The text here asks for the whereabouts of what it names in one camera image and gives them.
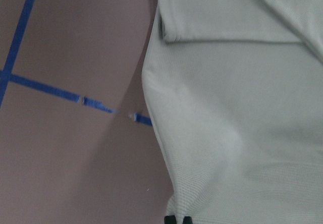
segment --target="tape strip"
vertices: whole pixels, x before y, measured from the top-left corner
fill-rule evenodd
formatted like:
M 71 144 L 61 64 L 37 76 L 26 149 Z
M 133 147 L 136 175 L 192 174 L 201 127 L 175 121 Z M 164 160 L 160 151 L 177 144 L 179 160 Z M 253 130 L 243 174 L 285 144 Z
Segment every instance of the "tape strip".
M 8 82 L 10 80 L 11 72 L 14 67 L 16 57 L 18 54 L 18 50 L 21 44 L 21 40 L 24 36 L 24 32 L 27 26 L 27 22 L 32 10 L 32 6 L 34 4 L 35 0 L 25 0 L 24 7 L 22 9 L 18 25 L 16 28 L 16 32 L 14 35 L 14 38 L 12 40 L 9 53 L 7 56 L 6 64 L 4 66 L 4 70 L 1 73 L 1 78 L 0 78 L 0 107 L 2 104 L 2 101 L 4 99 L 6 89 L 8 86 Z
M 141 124 L 148 125 L 148 126 L 152 126 L 150 118 L 144 117 L 144 116 L 142 116 L 142 115 L 140 115 L 138 113 L 134 114 L 134 121 L 138 122 L 138 123 L 141 123 Z
M 20 84 L 23 86 L 26 86 L 28 88 L 31 89 L 35 89 L 35 90 L 39 90 L 42 91 L 44 93 L 47 94 L 51 94 L 63 99 L 67 99 L 76 103 L 81 103 L 82 105 L 88 106 L 88 107 L 92 107 L 98 110 L 102 110 L 105 111 L 109 114 L 117 114 L 119 113 L 119 111 L 115 110 L 115 109 L 110 109 L 106 106 L 103 105 L 102 102 L 95 100 L 95 99 L 91 99 L 88 97 L 83 97 L 81 95 L 66 91 L 66 90 L 62 90 L 62 89 L 58 89 L 52 86 L 49 86 L 47 84 L 43 84 L 43 83 L 39 83 L 37 81 L 34 80 L 30 80 L 30 79 L 26 79 L 24 77 L 12 74 L 10 76 L 10 81 L 16 84 Z M 152 126 L 151 124 L 151 120 L 148 117 L 144 117 L 138 113 L 134 114 L 134 119 L 135 122 L 141 123 L 141 124 L 145 124 L 148 126 Z

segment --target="white fabric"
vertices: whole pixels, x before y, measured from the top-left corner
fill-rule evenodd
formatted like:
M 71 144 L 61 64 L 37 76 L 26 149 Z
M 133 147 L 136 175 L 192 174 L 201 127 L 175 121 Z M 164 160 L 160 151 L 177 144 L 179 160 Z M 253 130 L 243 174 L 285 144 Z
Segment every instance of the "white fabric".
M 158 0 L 143 87 L 178 223 L 323 223 L 321 1 Z

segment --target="blue tape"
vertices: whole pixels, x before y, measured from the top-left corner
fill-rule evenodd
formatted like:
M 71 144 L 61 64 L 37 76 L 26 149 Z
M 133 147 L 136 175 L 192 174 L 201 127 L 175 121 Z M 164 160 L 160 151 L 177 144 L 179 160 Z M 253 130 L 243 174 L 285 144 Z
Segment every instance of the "blue tape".
M 118 113 L 117 110 L 114 110 L 114 109 L 110 109 L 110 108 L 107 108 L 105 107 L 102 102 L 100 101 L 97 101 L 95 99 L 90 99 L 88 97 L 84 97 L 83 98 L 83 105 L 86 105 L 86 106 L 89 106 L 89 107 L 92 107 L 92 108 L 96 108 L 96 109 L 99 109 L 99 110 L 102 110 L 102 111 L 105 111 L 105 112 L 108 112 L 110 114 L 112 113 Z
M 35 0 L 25 0 L 24 7 L 22 9 L 18 25 L 16 28 L 16 32 L 14 35 L 14 38 L 12 40 L 10 50 L 7 56 L 6 64 L 4 66 L 4 70 L 1 73 L 1 78 L 0 78 L 0 107 L 2 104 L 2 101 L 4 99 L 6 89 L 8 86 L 8 82 L 11 77 L 11 72 L 14 67 L 16 57 L 18 54 L 18 50 L 21 44 L 21 40 L 24 36 L 24 32 L 27 26 L 27 22 L 33 7 Z
M 65 90 L 58 89 L 58 88 L 55 88 L 55 87 L 52 87 L 52 86 L 49 86 L 46 84 L 42 84 L 42 83 L 30 80 L 30 79 L 26 79 L 26 78 L 20 77 L 18 75 L 12 74 L 10 77 L 10 81 L 12 81 L 16 84 L 26 86 L 28 88 L 36 89 L 36 90 L 45 92 L 47 94 L 55 95 L 57 97 L 71 100 L 74 102 L 80 102 L 80 99 L 81 99 L 81 96 L 78 94 L 74 94 L 69 91 L 65 91 Z
M 144 125 L 152 126 L 150 118 L 144 117 L 144 116 L 142 116 L 142 115 L 140 115 L 138 113 L 134 114 L 134 121 L 138 122 L 138 123 L 141 123 L 141 124 L 144 124 Z
M 3 69 L 3 71 L 0 70 L 0 107 L 2 105 L 2 101 L 4 99 L 4 96 L 5 96 L 5 93 L 7 90 L 8 82 L 12 81 L 16 84 L 20 84 L 20 85 L 23 85 L 23 86 L 26 86 L 26 87 L 29 87 L 32 89 L 36 89 L 36 90 L 45 92 L 47 94 L 51 94 L 51 95 L 60 97 L 60 98 L 71 100 L 71 101 L 74 101 L 77 103 L 81 102 L 85 106 L 92 107 L 92 108 L 95 108 L 98 110 L 102 110 L 102 111 L 105 111 L 110 114 L 119 113 L 117 110 L 107 108 L 106 106 L 104 106 L 102 104 L 102 102 L 97 101 L 95 99 L 91 99 L 88 97 L 82 97 L 78 94 L 74 94 L 74 93 L 71 93 L 66 90 L 58 89 L 58 88 L 55 88 L 55 87 L 52 87 L 52 86 L 49 86 L 46 84 L 39 83 L 34 80 L 26 79 L 21 76 L 12 74 L 12 70 L 13 70 L 13 67 L 14 67 L 14 64 L 15 64 L 15 61 L 17 58 L 17 54 L 19 51 L 19 47 L 20 47 L 22 38 L 23 38 L 25 30 L 26 30 L 26 26 L 28 23 L 28 19 L 29 19 L 34 1 L 35 0 L 25 0 L 25 4 L 22 9 L 19 21 L 18 21 L 18 25 L 17 25 L 15 35 L 14 35 L 14 38 L 13 38 L 11 46 L 10 46 L 10 50 L 9 50 L 9 53 L 7 56 L 7 60 L 6 60 L 4 69 Z M 135 116 L 134 120 L 136 122 L 152 126 L 151 120 L 148 117 L 144 117 L 138 113 L 135 113 L 134 116 Z
M 105 111 L 109 114 L 117 114 L 119 113 L 119 111 L 115 110 L 115 109 L 110 109 L 106 106 L 103 105 L 102 102 L 95 100 L 95 99 L 91 99 L 88 97 L 82 97 L 81 95 L 66 91 L 66 90 L 62 90 L 62 89 L 58 89 L 52 86 L 49 86 L 47 84 L 43 84 L 43 83 L 39 83 L 37 81 L 34 80 L 30 80 L 30 79 L 26 79 L 24 77 L 12 74 L 10 76 L 10 81 L 16 84 L 20 84 L 23 86 L 26 86 L 28 88 L 31 89 L 36 89 L 39 91 L 42 91 L 44 93 L 47 94 L 51 94 L 63 99 L 67 99 L 76 103 L 81 103 L 82 105 L 88 106 L 88 107 L 92 107 L 98 110 L 102 110 Z M 144 117 L 138 113 L 134 114 L 134 121 L 141 123 L 141 124 L 145 124 L 148 126 L 152 126 L 151 120 L 148 117 Z

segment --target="black object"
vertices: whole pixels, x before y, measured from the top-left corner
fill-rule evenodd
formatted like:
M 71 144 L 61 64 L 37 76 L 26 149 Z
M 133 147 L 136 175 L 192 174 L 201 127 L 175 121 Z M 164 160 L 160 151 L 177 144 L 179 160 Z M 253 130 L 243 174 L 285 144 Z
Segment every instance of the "black object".
M 176 217 L 174 215 L 167 215 L 164 218 L 165 224 L 177 224 Z M 183 224 L 193 224 L 192 218 L 190 216 L 184 217 Z
M 192 217 L 190 216 L 184 217 L 183 224 L 193 224 Z
M 176 217 L 174 215 L 167 215 L 164 218 L 165 224 L 177 224 Z

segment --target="gray floor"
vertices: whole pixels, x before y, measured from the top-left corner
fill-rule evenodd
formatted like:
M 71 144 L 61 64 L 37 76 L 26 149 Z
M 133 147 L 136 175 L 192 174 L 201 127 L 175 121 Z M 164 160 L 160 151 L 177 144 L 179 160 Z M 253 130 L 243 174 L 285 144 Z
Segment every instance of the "gray floor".
M 24 0 L 0 0 L 0 69 Z M 141 68 L 156 0 L 36 0 L 14 74 L 147 115 Z M 9 83 L 0 223 L 163 223 L 172 194 L 151 127 Z

